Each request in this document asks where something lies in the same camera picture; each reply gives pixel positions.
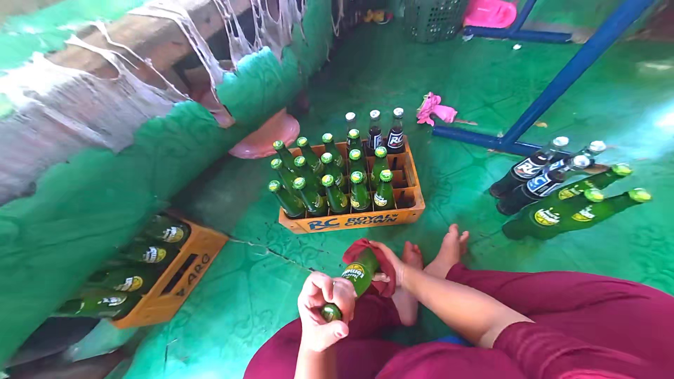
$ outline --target green glass bottle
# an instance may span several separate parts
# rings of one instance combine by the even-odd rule
[[[283,164],[283,161],[279,158],[272,159],[271,163],[272,169],[278,173],[278,177],[281,179],[283,186],[294,196],[299,196],[299,192],[293,188],[293,180],[297,177],[297,174],[293,173],[286,165]]]
[[[370,182],[372,186],[379,184],[379,174],[388,170],[388,159],[386,158],[386,148],[380,146],[375,149],[375,163],[372,166],[372,173],[370,174]]]
[[[307,207],[307,212],[314,217],[322,217],[328,215],[328,202],[319,195],[312,187],[307,186],[307,181],[303,177],[299,177],[293,181],[293,187],[300,192],[302,201]]]
[[[304,156],[298,156],[295,158],[295,173],[297,173],[299,177],[304,178],[304,180],[307,182],[307,187],[318,191],[321,196],[326,195],[326,189],[321,185],[321,179],[313,174],[313,170],[307,164],[307,159]]]
[[[118,320],[128,315],[140,298],[140,295],[136,293],[91,290],[75,299],[67,300],[53,315]]]
[[[378,268],[379,261],[377,260],[377,256],[375,256],[371,249],[367,248],[358,255],[358,259],[351,262],[344,269],[342,278],[353,283],[353,289],[356,291],[356,296],[360,297],[365,293],[367,288],[370,287],[372,278]],[[324,305],[321,310],[321,315],[327,322],[342,319],[342,312],[337,305],[334,305],[333,303]]]
[[[346,191],[347,182],[344,180],[342,171],[335,164],[332,154],[329,152],[323,153],[323,155],[321,155],[321,162],[323,162],[323,166],[326,168],[326,175],[332,175],[335,185],[339,190],[342,192]]]
[[[276,150],[276,154],[278,154],[278,157],[281,158],[283,161],[283,165],[285,167],[288,167],[291,171],[295,172],[295,166],[293,165],[293,161],[295,158],[293,157],[293,154],[288,150],[286,147],[286,144],[283,143],[283,141],[278,140],[274,141],[272,144],[274,147],[274,150]]]
[[[283,208],[283,211],[288,218],[304,218],[307,209],[304,207],[302,200],[283,188],[278,180],[270,181],[268,188],[271,193],[276,195],[278,202],[281,204],[281,208]]]
[[[299,146],[299,150],[302,152],[302,155],[307,159],[307,164],[311,166],[313,174],[320,177],[324,170],[323,163],[320,159],[318,159],[316,153],[314,153],[311,149],[309,140],[307,140],[306,137],[297,138],[297,146]]]
[[[330,174],[324,175],[321,182],[326,187],[326,198],[328,199],[328,205],[330,206],[332,213],[348,213],[348,198],[346,198],[346,195],[344,195],[339,187],[337,187],[334,177]]]
[[[391,210],[396,208],[396,202],[393,199],[393,173],[386,169],[379,173],[379,184],[377,184],[377,191],[373,197],[375,203],[375,211],[377,210]]]
[[[372,201],[365,184],[365,174],[360,171],[351,173],[351,206],[355,212],[367,212],[371,210]]]
[[[550,207],[531,204],[518,218],[505,223],[501,230],[510,239],[522,239],[527,235],[536,239],[555,237],[561,231],[560,223],[589,204],[604,200],[604,195],[597,188],[588,188],[582,194],[583,196],[574,196]]]
[[[142,234],[155,240],[182,245],[189,237],[189,226],[173,217],[155,214]]]
[[[342,156],[342,154],[337,149],[337,145],[335,145],[332,134],[325,133],[323,135],[322,140],[323,143],[326,145],[326,152],[332,154],[332,159],[335,162],[335,165],[337,165],[337,167],[339,167],[339,169],[342,171],[342,175],[347,175],[346,162],[344,161],[344,157]]]
[[[634,188],[623,194],[591,204],[559,223],[559,232],[587,229],[625,209],[649,202],[652,196],[643,188]]]

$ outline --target soda bottle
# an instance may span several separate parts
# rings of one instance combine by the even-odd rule
[[[597,188],[588,188],[581,196],[574,196],[553,206],[541,206],[539,203],[527,206],[522,215],[508,221],[501,228],[503,234],[510,239],[522,239],[530,235],[536,239],[549,239],[559,234],[559,225],[567,218],[589,204],[604,200],[604,195]]]
[[[643,204],[651,199],[652,196],[645,189],[631,189],[623,194],[607,198],[601,203],[588,205],[570,218],[562,220],[558,225],[558,233],[587,229],[630,206]]]
[[[393,200],[393,173],[391,170],[383,170],[379,174],[379,184],[377,184],[377,191],[374,195],[375,211],[395,209],[396,203]]]
[[[386,148],[383,146],[375,149],[375,162],[372,165],[372,173],[370,173],[370,183],[372,183],[372,186],[379,184],[379,174],[384,170],[388,170],[386,153]]]
[[[288,218],[295,219],[304,217],[307,209],[304,207],[302,200],[298,199],[287,189],[283,188],[278,180],[270,181],[268,187],[269,191],[276,195],[278,202],[281,204],[281,208],[283,208],[283,211],[286,213]]]
[[[353,288],[356,291],[356,297],[360,297],[365,293],[370,283],[372,283],[372,278],[375,275],[375,271],[379,268],[379,260],[374,254],[372,249],[366,248],[359,255],[358,259],[351,262],[342,272],[342,278],[353,283]],[[342,312],[339,310],[337,305],[333,303],[327,303],[321,309],[321,315],[326,322],[333,320],[341,320]]]
[[[323,173],[323,163],[320,159],[318,159],[316,153],[313,152],[311,146],[309,146],[309,141],[307,138],[297,138],[297,146],[299,146],[299,150],[302,152],[302,155],[307,159],[307,164],[311,166],[313,174],[320,176],[320,174]]]
[[[391,124],[391,129],[388,130],[388,137],[386,138],[386,151],[389,154],[400,154],[405,151],[405,142],[402,139],[403,115],[402,108],[393,110],[393,124]]]
[[[332,176],[335,185],[339,188],[339,190],[342,192],[346,190],[346,180],[344,180],[342,171],[339,169],[339,167],[337,167],[337,165],[335,165],[332,154],[329,152],[323,153],[323,155],[321,155],[321,162],[323,162],[323,166],[326,168],[326,174]]]
[[[281,179],[283,186],[294,196],[299,196],[299,192],[293,188],[293,180],[297,177],[297,174],[292,172],[286,165],[283,164],[283,161],[279,158],[272,159],[272,170],[275,170],[278,173],[278,177]]]
[[[118,320],[128,315],[140,301],[136,293],[93,290],[67,300],[56,310],[56,317],[93,317]]]
[[[295,157],[295,173],[299,177],[304,178],[307,182],[307,187],[318,191],[321,196],[325,196],[326,192],[325,188],[321,185],[321,180],[313,174],[313,170],[307,165],[307,159],[302,155]],[[295,187],[295,180],[297,178],[293,179],[293,187]]]
[[[309,187],[305,178],[296,178],[293,181],[293,187],[300,192],[302,201],[307,207],[307,212],[309,212],[311,216],[322,217],[328,215],[328,203],[326,202],[326,199],[319,195],[316,189]]]
[[[489,193],[500,199],[508,195],[518,185],[535,177],[550,162],[556,152],[569,143],[566,137],[557,137],[534,154],[515,163],[504,177],[489,187]]]
[[[283,165],[288,167],[290,171],[295,172],[295,166],[293,165],[295,158],[293,158],[293,154],[288,150],[286,144],[284,144],[283,141],[278,140],[274,141],[272,146],[274,147],[274,150],[276,150],[278,157],[283,161]]]
[[[182,245],[189,237],[189,226],[172,217],[155,214],[142,234],[155,240]]]
[[[373,156],[375,149],[381,146],[381,128],[379,127],[379,111],[370,112],[370,130],[367,134],[367,156]]]
[[[351,206],[355,212],[367,212],[371,210],[370,193],[365,184],[365,174],[362,171],[351,173]]]
[[[337,187],[332,175],[323,175],[321,183],[326,187],[328,206],[334,214],[348,213],[348,199],[346,195]]]
[[[87,286],[113,291],[146,294],[159,279],[159,272],[152,266],[134,264],[107,267],[89,276]]]
[[[555,191],[564,183],[569,171],[585,169],[589,164],[590,160],[584,155],[566,158],[564,166],[529,179],[525,184],[513,189],[508,196],[499,200],[496,209],[507,216],[516,214],[526,205],[536,202]]]
[[[342,153],[337,150],[337,146],[335,146],[335,143],[332,139],[332,134],[330,133],[325,133],[323,135],[323,143],[326,145],[326,152],[329,152],[332,154],[332,159],[335,162],[335,165],[339,167],[339,169],[342,171],[343,175],[347,175],[346,173],[346,162],[344,161],[344,157],[342,156]]]

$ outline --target bottle cap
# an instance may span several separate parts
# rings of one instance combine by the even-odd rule
[[[597,188],[588,188],[583,191],[585,198],[591,202],[598,203],[604,200],[604,194]]]
[[[334,184],[334,182],[335,178],[332,177],[332,175],[323,175],[323,177],[321,178],[321,183],[326,187],[330,187],[331,185]]]
[[[303,189],[305,185],[307,185],[307,180],[303,177],[296,177],[295,180],[293,180],[293,188],[296,190]]]
[[[391,181],[393,180],[393,173],[391,170],[381,170],[381,173],[379,174],[379,178],[382,181]]]
[[[383,146],[380,146],[380,147],[375,149],[375,155],[380,157],[380,158],[385,157],[387,153],[388,153],[388,151]]]
[[[272,159],[272,168],[274,170],[278,170],[281,167],[283,167],[283,161],[282,160],[280,160],[279,158]]]
[[[303,156],[298,156],[294,160],[295,166],[302,167],[307,164],[307,159]]]
[[[628,191],[630,198],[636,202],[649,202],[653,197],[643,188],[635,188]]]
[[[281,183],[278,180],[272,180],[269,182],[269,190],[271,192],[278,192],[281,189]]]
[[[632,168],[627,163],[616,163],[611,170],[619,176],[628,176],[632,173]]]
[[[351,173],[351,181],[356,184],[362,182],[364,177],[364,174],[360,171],[353,171]]]
[[[330,154],[329,152],[323,153],[323,155],[321,155],[321,162],[323,163],[332,162],[332,154]]]
[[[564,148],[569,144],[569,139],[567,137],[560,136],[552,140],[552,144],[558,148]]]
[[[357,161],[361,158],[361,151],[358,149],[353,149],[348,152],[348,158],[352,161]]]

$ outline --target bottle label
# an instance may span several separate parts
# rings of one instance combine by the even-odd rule
[[[531,158],[527,158],[515,166],[515,175],[522,179],[531,179],[543,169],[543,165],[537,165]]]
[[[166,250],[161,247],[150,246],[148,251],[143,254],[143,262],[157,263],[166,257]]]
[[[342,273],[342,278],[352,282],[362,279],[363,277],[365,277],[365,267],[363,267],[362,264],[356,262],[349,264]]]
[[[374,195],[374,200],[375,200],[375,204],[377,204],[378,206],[385,206],[386,203],[388,203],[388,200],[386,200],[385,198],[383,198],[379,194]]]
[[[162,239],[166,242],[173,243],[180,241],[184,235],[185,232],[182,230],[182,228],[170,227],[164,231],[164,237]]]
[[[534,220],[540,225],[549,227],[559,222],[559,214],[553,213],[552,208],[539,209],[534,213]]]
[[[123,284],[115,287],[116,291],[133,292],[143,285],[143,278],[140,276],[131,276],[124,280]]]
[[[592,221],[592,219],[594,218],[594,215],[592,214],[592,206],[591,205],[586,206],[585,208],[579,210],[578,213],[571,216],[571,218],[583,223]]]

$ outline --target green floor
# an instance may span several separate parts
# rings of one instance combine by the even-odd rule
[[[361,26],[310,83],[311,112],[302,134],[317,143],[324,132],[344,135],[344,114],[361,120],[371,109],[389,119],[394,107],[413,116],[433,91],[476,130],[497,134],[517,120],[578,45],[460,38],[434,45],[406,42],[397,24]],[[450,223],[471,232],[473,268],[511,271],[577,270],[639,281],[674,293],[674,49],[623,42],[597,61],[523,140],[570,138],[570,150],[591,140],[610,145],[602,163],[629,161],[632,177],[609,194],[635,186],[655,201],[629,209],[592,229],[555,239],[510,241],[499,231],[506,217],[485,190],[517,157],[431,135],[408,117],[409,138],[426,211],[412,225],[294,235],[276,222],[278,205],[266,191],[269,159],[225,157],[179,194],[174,205],[233,239],[174,320],[156,327],[138,351],[128,378],[240,378],[257,348],[297,316],[296,299],[308,268],[337,275],[341,255],[360,237],[400,251],[406,240],[426,262]],[[426,309],[400,338],[428,341],[449,333]]]

